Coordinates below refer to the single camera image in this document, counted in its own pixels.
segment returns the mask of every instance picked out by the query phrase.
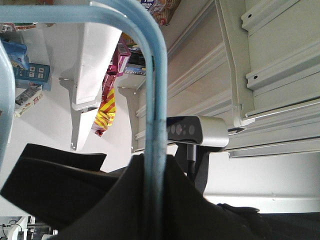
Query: yellow red striped package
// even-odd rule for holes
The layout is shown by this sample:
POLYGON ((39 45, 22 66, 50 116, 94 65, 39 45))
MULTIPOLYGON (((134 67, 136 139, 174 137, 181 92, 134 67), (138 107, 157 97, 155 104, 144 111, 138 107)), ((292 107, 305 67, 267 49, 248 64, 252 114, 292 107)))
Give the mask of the yellow red striped package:
POLYGON ((116 98, 115 89, 112 88, 106 99, 101 102, 98 113, 95 117, 91 129, 98 136, 102 136, 108 127, 110 127, 116 116, 116 98))

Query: light blue metal bar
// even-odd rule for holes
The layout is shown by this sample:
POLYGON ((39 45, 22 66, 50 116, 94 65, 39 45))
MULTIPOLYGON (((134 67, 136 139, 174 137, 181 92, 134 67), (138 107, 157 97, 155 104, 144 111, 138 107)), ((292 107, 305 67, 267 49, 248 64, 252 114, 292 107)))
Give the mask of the light blue metal bar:
POLYGON ((163 174, 167 146, 167 51, 165 41, 158 25, 137 1, 99 0, 98 2, 107 4, 113 9, 103 9, 102 6, 98 7, 94 3, 91 7, 5 6, 0 8, 0 21, 22 23, 104 23, 128 33, 140 44, 147 65, 147 128, 144 181, 146 196, 144 204, 146 206, 145 212, 148 213, 145 218, 145 223, 148 223, 148 225, 145 228, 149 231, 146 232, 145 238, 160 239, 163 174), (155 86, 152 79, 153 68, 149 45, 155 60, 155 86))
POLYGON ((0 172, 14 117, 15 90, 12 65, 0 42, 0 172))
POLYGON ((144 225, 146 236, 154 240, 160 239, 163 176, 166 167, 168 139, 166 132, 168 71, 166 43, 158 24, 152 16, 148 13, 141 15, 137 13, 136 9, 141 8, 138 1, 96 0, 96 2, 104 3, 115 9, 121 9, 121 12, 127 15, 146 36, 154 54, 155 85, 150 78, 146 80, 144 225))

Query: blue packaging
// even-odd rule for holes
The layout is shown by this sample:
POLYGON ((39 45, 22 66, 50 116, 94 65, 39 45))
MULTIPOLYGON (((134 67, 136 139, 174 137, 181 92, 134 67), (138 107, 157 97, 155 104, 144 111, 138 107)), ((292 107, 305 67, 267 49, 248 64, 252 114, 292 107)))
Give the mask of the blue packaging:
POLYGON ((30 68, 13 68, 15 86, 20 89, 27 89, 32 85, 41 85, 42 90, 51 90, 50 66, 38 63, 29 63, 30 68))
POLYGON ((11 61, 12 66, 22 69, 29 69, 29 57, 27 55, 26 45, 3 40, 1 40, 1 42, 11 61))

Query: wall-mounted camera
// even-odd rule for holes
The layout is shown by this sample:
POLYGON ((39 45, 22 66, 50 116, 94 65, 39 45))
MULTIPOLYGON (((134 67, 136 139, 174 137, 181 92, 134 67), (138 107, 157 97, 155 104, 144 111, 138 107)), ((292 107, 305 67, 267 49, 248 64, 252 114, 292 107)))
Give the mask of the wall-mounted camera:
POLYGON ((166 130, 170 142, 216 148, 225 148, 229 143, 226 123, 218 117, 167 117, 166 130))

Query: blue box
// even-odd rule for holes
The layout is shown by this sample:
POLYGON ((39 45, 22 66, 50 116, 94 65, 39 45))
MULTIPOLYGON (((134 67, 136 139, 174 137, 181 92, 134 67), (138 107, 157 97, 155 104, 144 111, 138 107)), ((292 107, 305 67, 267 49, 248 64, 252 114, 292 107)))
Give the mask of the blue box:
POLYGON ((42 90, 51 90, 51 76, 50 66, 29 63, 30 68, 21 69, 19 67, 13 68, 15 86, 20 89, 27 89, 31 85, 42 85, 42 90))

